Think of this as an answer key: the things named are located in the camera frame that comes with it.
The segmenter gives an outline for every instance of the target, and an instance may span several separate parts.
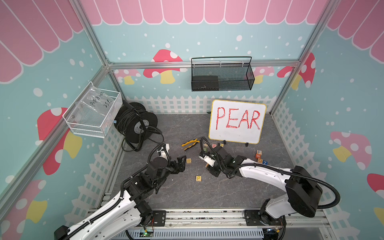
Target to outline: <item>yellow-handled pliers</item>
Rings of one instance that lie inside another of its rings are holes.
[[[188,144],[190,144],[190,143],[193,143],[192,145],[190,145],[190,146],[184,148],[184,151],[186,151],[187,149],[190,149],[191,147],[193,147],[193,146],[195,146],[196,144],[198,144],[199,142],[200,142],[200,141],[198,140],[198,138],[196,138],[196,139],[192,139],[192,140],[190,140],[190,141],[188,141],[188,142],[186,142],[186,143],[183,143],[181,146],[184,147],[184,146],[186,146],[186,145],[188,145]]]

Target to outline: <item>whiteboard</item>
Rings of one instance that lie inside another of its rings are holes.
[[[212,102],[209,138],[258,144],[266,105],[216,99]]]

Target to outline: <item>black mesh basket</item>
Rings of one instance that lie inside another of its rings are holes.
[[[192,58],[192,91],[251,90],[255,77],[252,57]]]

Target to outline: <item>black cable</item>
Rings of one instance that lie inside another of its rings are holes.
[[[147,126],[147,127],[142,126],[143,131],[139,133],[139,143],[137,144],[136,147],[134,147],[132,145],[132,143],[128,141],[128,139],[126,137],[127,128],[129,127],[131,122],[140,121],[139,116],[135,113],[135,111],[138,114],[147,113],[147,111],[145,111],[143,109],[139,109],[139,108],[135,108],[133,111],[130,109],[126,109],[121,114],[119,114],[118,117],[116,117],[116,120],[117,120],[116,129],[119,131],[119,133],[121,133],[124,136],[124,141],[121,142],[121,148],[125,152],[133,152],[133,151],[138,152],[138,151],[140,151],[141,147],[143,145],[143,142],[145,140],[144,136],[146,135],[147,132],[161,135],[162,141],[164,141],[164,135],[162,134],[161,130],[159,130],[157,127],[153,127],[153,126]],[[123,148],[124,142],[126,142],[132,148],[132,150],[124,149]]]
[[[164,144],[164,142],[161,142],[159,144],[157,144],[157,146],[150,152],[149,156],[148,156],[148,162],[147,164],[151,161],[151,157],[152,157],[152,154],[158,149],[159,146],[161,146],[162,144]],[[73,237],[76,233],[80,232],[80,230],[84,229],[86,226],[88,226],[89,224],[93,224],[94,221],[96,221],[97,219],[101,218],[102,216],[106,215],[107,213],[109,213],[111,210],[113,210],[115,207],[117,207],[119,205],[119,203],[123,200],[123,196],[124,196],[124,191],[125,191],[125,183],[127,183],[128,181],[130,181],[133,177],[135,177],[136,175],[138,175],[140,172],[144,171],[146,168],[147,168],[147,164],[142,167],[140,170],[138,170],[137,172],[135,172],[134,174],[132,174],[129,178],[125,179],[121,184],[120,184],[120,197],[118,198],[118,200],[111,206],[109,207],[108,209],[106,209],[105,211],[99,213],[98,215],[96,215],[95,217],[89,219],[87,222],[85,222],[85,220],[83,221],[84,224],[82,224],[80,227],[76,228],[73,232],[71,232],[70,234],[68,234],[63,240],[68,240],[70,239],[71,237]]]
[[[134,240],[133,237],[131,237],[131,235],[129,234],[128,230],[125,230],[125,234],[129,238],[129,240]]]
[[[214,153],[214,156],[215,156],[215,160],[218,162],[218,165],[220,167],[220,170],[223,172],[223,169],[221,167],[221,161],[219,161],[219,158],[217,157],[217,153],[216,151],[212,148],[211,144],[208,142],[208,140],[205,138],[205,137],[202,137],[201,138],[201,141],[200,141],[200,147],[201,149],[203,150],[203,144],[202,144],[202,141],[205,140],[205,142],[207,142],[208,146],[210,147],[210,149],[213,151]],[[300,178],[304,178],[304,179],[307,179],[307,180],[311,180],[311,181],[314,181],[314,182],[317,182],[327,188],[329,188],[334,194],[335,194],[335,200],[329,204],[325,204],[325,205],[319,205],[317,206],[318,209],[327,209],[327,208],[331,208],[331,207],[334,207],[336,206],[339,202],[340,202],[340,194],[339,192],[336,190],[336,188],[334,188],[331,184],[327,183],[327,182],[324,182],[320,179],[317,179],[317,178],[314,178],[314,177],[307,177],[307,176],[303,176],[301,174],[297,174],[297,173],[293,173],[293,172],[287,172],[287,171],[284,171],[284,170],[281,170],[281,169],[277,169],[275,167],[271,167],[271,166],[268,166],[268,165],[264,165],[264,164],[261,164],[261,163],[247,163],[247,164],[241,164],[239,166],[237,166],[233,171],[232,173],[230,174],[226,174],[225,172],[223,172],[227,178],[233,178],[235,176],[235,173],[236,171],[241,168],[241,167],[264,167],[264,168],[267,168],[269,170],[272,170],[272,171],[275,171],[275,172],[278,172],[280,174],[285,174],[285,175],[289,175],[289,176],[293,176],[293,177],[300,177]]]
[[[285,235],[285,228],[286,228],[287,222],[285,221],[285,215],[283,215],[283,230],[281,232],[280,237],[277,240],[282,240]]]

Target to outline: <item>mushroom illustration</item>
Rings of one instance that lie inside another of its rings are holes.
[[[135,81],[132,79],[131,76],[140,77],[139,71],[137,69],[120,69],[114,71],[116,78],[120,83],[122,83],[122,80],[124,79],[125,85],[132,85],[135,84]]]
[[[384,198],[384,176],[380,174],[368,174],[367,176],[368,185],[372,188],[375,193],[380,197]]]
[[[153,57],[151,62],[182,62],[183,60],[174,52],[161,49]],[[172,75],[172,71],[186,72],[186,68],[163,68],[163,69],[145,69],[144,76],[147,78],[153,78],[157,75],[161,75],[160,83],[172,84],[175,82],[175,78]]]
[[[40,115],[37,119],[39,141],[36,141],[36,144],[40,144],[48,136],[57,122],[61,119],[65,110],[66,108],[53,108]],[[63,150],[66,150],[71,158],[75,158],[80,151],[82,143],[83,139],[79,136],[75,136],[68,129],[44,162],[43,169],[45,174],[52,175],[59,169],[63,157]]]
[[[263,76],[273,76],[274,74],[275,69],[273,67],[255,67],[253,69],[253,75],[255,76],[253,84],[260,84],[263,82]]]
[[[341,162],[353,156],[358,167],[364,170],[368,167],[372,158],[371,144],[364,135],[348,132],[331,132],[331,144],[334,142],[341,145],[333,149],[333,153]]]
[[[373,208],[373,211],[375,212],[381,224],[384,225],[384,209],[380,207],[375,207]]]
[[[46,184],[45,180],[34,180],[29,183],[16,204],[1,223],[3,240],[19,240],[23,235],[27,219],[38,223],[47,209],[47,201],[34,201]]]
[[[293,67],[287,66],[280,70],[277,73],[277,76],[279,78],[285,78],[288,77],[291,73]],[[292,82],[291,88],[296,90],[299,89],[299,82],[301,79],[304,80],[304,84],[307,88],[309,88],[312,85],[314,73],[316,70],[316,61],[313,53],[310,53],[307,60],[305,61],[304,65],[301,67],[301,70],[299,74],[295,77],[295,79]]]

